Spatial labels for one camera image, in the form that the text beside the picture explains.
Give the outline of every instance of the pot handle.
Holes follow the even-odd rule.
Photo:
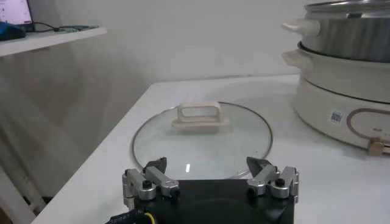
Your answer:
[[[221,114],[221,105],[217,101],[202,103],[182,103],[177,107],[177,119],[172,122],[174,128],[220,127],[229,124]]]
[[[282,58],[287,65],[297,67],[302,72],[311,72],[314,68],[313,60],[299,49],[282,53]]]
[[[282,28],[301,34],[303,37],[313,37],[319,34],[321,24],[313,19],[295,19],[282,24]]]

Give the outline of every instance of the wall shelf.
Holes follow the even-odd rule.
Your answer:
[[[28,33],[27,37],[17,40],[0,42],[0,57],[31,51],[43,47],[67,43],[84,38],[94,37],[107,33],[107,29],[99,27],[95,29],[66,33],[66,32],[46,32]]]

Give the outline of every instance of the white cooking pot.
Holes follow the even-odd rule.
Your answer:
[[[282,54],[310,83],[358,99],[390,103],[390,63],[326,57],[301,49]]]
[[[331,57],[390,62],[390,1],[328,1],[305,9],[304,19],[282,27],[301,34],[306,49]]]
[[[368,148],[371,155],[390,153],[388,103],[331,93],[301,78],[294,108],[306,123],[328,136]]]

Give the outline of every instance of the white table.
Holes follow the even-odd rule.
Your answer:
[[[167,108],[205,100],[249,107],[269,122],[268,159],[300,172],[296,223],[389,223],[389,157],[368,157],[304,124],[292,108],[297,82],[277,75],[152,85],[33,223],[105,223],[126,212],[121,175],[135,167],[130,142],[138,127]]]

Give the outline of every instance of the blue object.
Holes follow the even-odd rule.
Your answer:
[[[26,32],[13,24],[0,22],[0,41],[26,37]]]

